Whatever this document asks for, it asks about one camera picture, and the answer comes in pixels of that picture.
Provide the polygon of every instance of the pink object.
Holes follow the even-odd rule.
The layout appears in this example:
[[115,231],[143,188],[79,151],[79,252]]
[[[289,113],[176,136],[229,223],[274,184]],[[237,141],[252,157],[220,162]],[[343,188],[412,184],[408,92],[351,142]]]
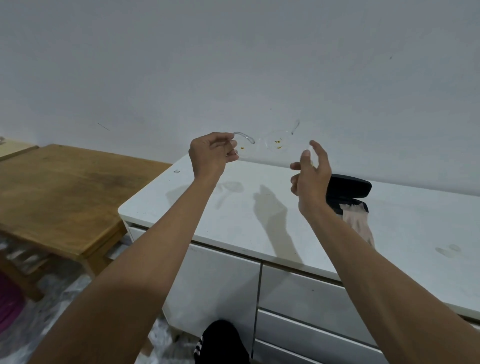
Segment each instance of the pink object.
[[8,328],[25,306],[20,288],[0,272],[0,333]]

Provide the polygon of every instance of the drawer front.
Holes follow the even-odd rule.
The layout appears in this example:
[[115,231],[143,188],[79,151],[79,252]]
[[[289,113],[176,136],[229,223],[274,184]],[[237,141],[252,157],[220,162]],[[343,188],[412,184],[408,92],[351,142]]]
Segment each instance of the drawer front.
[[132,237],[133,241],[140,238],[146,232],[145,229],[136,228],[134,226],[130,226],[128,230],[130,231],[130,236]]
[[322,363],[388,364],[378,349],[261,310],[255,337]]
[[260,340],[253,345],[253,359],[262,364],[322,364]]
[[376,345],[345,288],[335,284],[264,266],[259,307]]

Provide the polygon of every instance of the hand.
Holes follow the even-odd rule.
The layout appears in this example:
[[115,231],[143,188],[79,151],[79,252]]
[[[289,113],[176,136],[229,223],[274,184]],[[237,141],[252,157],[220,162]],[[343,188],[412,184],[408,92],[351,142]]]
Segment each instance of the hand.
[[232,133],[210,133],[193,139],[188,154],[192,160],[195,179],[217,183],[225,164],[239,158],[234,148],[237,142]]
[[318,168],[312,166],[310,150],[304,150],[300,162],[290,164],[293,170],[300,173],[291,178],[291,191],[299,197],[300,213],[308,220],[313,212],[328,206],[325,200],[328,182],[332,176],[332,169],[328,162],[327,152],[316,141],[310,145],[318,156]]

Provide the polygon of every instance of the forearm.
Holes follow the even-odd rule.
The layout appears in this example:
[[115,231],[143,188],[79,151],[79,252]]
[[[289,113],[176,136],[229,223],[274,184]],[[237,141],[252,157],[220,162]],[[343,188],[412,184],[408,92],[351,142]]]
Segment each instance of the forearm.
[[214,187],[214,182],[194,181],[72,302],[30,363],[133,363],[161,312]]
[[332,209],[324,205],[307,220],[390,363],[478,362],[480,334],[371,248]]

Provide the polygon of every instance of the black pants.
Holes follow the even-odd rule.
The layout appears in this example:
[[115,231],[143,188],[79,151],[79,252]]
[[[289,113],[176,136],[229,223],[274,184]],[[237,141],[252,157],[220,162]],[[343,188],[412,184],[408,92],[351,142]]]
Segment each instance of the black pants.
[[193,354],[195,364],[249,364],[250,355],[235,327],[225,320],[210,324]]

